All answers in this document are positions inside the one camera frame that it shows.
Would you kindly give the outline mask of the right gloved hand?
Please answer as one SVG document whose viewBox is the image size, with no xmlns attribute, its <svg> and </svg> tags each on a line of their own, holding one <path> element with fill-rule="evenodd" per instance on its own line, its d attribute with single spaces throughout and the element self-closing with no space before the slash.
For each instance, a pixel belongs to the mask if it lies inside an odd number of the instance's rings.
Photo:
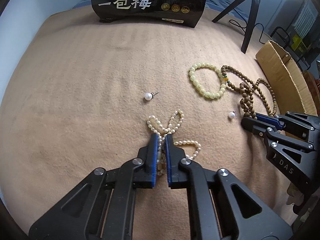
<svg viewBox="0 0 320 240">
<path fill-rule="evenodd" d="M 305 206 L 310 198 L 310 195 L 301 193 L 293 183 L 290 183 L 289 187 L 287 188 L 287 194 L 289 196 L 286 204 L 293 205 L 293 212 L 299 216 L 302 216 L 304 213 L 306 213 L 308 208 Z"/>
</svg>

